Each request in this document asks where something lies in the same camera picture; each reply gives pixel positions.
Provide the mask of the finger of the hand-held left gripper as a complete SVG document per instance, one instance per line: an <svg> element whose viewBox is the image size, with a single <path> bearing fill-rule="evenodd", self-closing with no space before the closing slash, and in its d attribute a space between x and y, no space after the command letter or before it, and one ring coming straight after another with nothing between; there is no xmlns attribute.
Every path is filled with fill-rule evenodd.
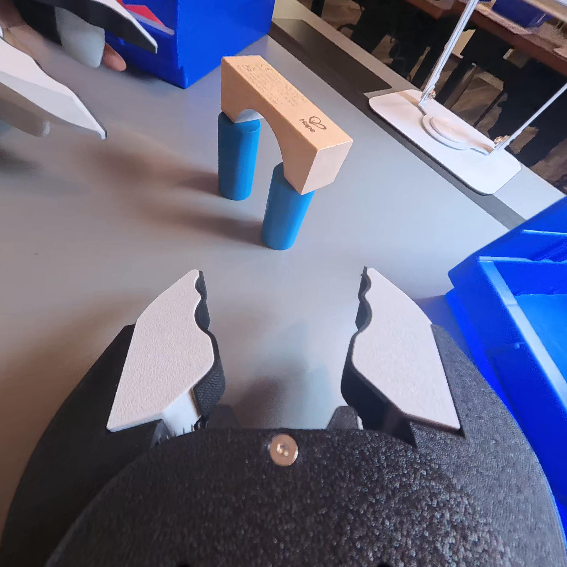
<svg viewBox="0 0 567 567"><path fill-rule="evenodd" d="M152 53L157 42L118 1L36 1L48 6L55 16L56 30L64 47L78 46L80 39L90 38L102 48L104 33Z"/></svg>
<svg viewBox="0 0 567 567"><path fill-rule="evenodd" d="M107 138L103 126L65 85L47 75L27 53L1 38L1 122L35 137L52 123L67 124Z"/></svg>

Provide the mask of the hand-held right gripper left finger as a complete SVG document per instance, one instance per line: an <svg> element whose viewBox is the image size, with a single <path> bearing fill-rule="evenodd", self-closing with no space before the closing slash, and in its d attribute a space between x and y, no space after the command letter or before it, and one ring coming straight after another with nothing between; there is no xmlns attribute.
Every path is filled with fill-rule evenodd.
<svg viewBox="0 0 567 567"><path fill-rule="evenodd" d="M191 270L138 317L107 421L120 431L163 421L181 436L205 422L225 389L216 337L209 331L202 271Z"/></svg>

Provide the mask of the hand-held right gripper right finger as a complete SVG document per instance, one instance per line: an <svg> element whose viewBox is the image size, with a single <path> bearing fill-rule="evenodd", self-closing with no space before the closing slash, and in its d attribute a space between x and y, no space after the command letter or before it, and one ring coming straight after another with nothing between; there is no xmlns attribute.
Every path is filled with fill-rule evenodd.
<svg viewBox="0 0 567 567"><path fill-rule="evenodd" d="M403 291L365 266L357 331L346 355L341 393L367 430L410 432L417 423L458 432L461 424L433 326Z"/></svg>

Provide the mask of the blue plastic bin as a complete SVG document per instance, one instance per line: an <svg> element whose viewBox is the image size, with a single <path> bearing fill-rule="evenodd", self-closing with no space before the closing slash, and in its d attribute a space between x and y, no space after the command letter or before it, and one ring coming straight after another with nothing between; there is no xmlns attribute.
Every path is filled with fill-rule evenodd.
<svg viewBox="0 0 567 567"><path fill-rule="evenodd" d="M528 439L566 528L566 197L448 276L473 361Z"/></svg>
<svg viewBox="0 0 567 567"><path fill-rule="evenodd" d="M165 27L136 20L157 42L151 53L106 32L107 43L127 64L179 88L220 66L271 27L275 1L123 1L146 5Z"/></svg>

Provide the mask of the blue wooden cylinder block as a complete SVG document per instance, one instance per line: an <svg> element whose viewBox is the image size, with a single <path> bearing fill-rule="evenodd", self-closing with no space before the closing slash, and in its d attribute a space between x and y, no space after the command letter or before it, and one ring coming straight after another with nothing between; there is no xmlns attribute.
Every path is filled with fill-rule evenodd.
<svg viewBox="0 0 567 567"><path fill-rule="evenodd" d="M300 195L285 179L283 163L274 167L262 223L263 243L273 250L294 244L314 192Z"/></svg>
<svg viewBox="0 0 567 567"><path fill-rule="evenodd" d="M218 188L220 194L234 201L248 198L259 147L260 120L233 123L218 115Z"/></svg>

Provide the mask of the natural wooden arch block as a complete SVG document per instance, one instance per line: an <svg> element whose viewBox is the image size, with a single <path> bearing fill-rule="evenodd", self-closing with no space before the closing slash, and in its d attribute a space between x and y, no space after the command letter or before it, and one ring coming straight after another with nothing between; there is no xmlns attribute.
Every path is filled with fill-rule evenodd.
<svg viewBox="0 0 567 567"><path fill-rule="evenodd" d="M233 123L266 120L282 155L285 179L300 194L336 179L352 138L261 56L221 61L221 110Z"/></svg>

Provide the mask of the person's left hand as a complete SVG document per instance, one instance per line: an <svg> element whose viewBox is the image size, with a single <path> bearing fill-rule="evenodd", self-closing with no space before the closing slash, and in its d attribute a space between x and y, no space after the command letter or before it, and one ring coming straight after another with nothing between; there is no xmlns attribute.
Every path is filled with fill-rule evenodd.
<svg viewBox="0 0 567 567"><path fill-rule="evenodd" d="M108 43L104 45L101 64L117 72L124 72L126 70L126 62Z"/></svg>

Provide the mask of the white document stand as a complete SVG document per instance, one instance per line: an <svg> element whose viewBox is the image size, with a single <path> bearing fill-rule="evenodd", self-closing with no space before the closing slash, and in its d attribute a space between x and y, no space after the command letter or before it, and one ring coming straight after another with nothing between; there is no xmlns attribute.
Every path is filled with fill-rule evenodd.
<svg viewBox="0 0 567 567"><path fill-rule="evenodd" d="M566 91L563 85L512 135L492 141L434 98L439 76L478 1L468 1L423 89L370 98L370 108L480 195L493 195L521 169L508 145Z"/></svg>

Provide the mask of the wooden table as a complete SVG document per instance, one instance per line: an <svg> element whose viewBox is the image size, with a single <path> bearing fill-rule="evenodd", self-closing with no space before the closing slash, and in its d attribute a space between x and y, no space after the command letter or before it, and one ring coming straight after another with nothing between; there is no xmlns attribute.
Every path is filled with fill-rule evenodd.
<svg viewBox="0 0 567 567"><path fill-rule="evenodd" d="M408 1L408 3L435 19L449 15L460 16L466 5L465 1ZM519 31L519 27L513 28L512 24L505 23L504 19L497 20L495 16L488 15L488 9L478 8L475 8L469 22L566 76L566 39L560 38L557 32L553 32L550 25Z"/></svg>

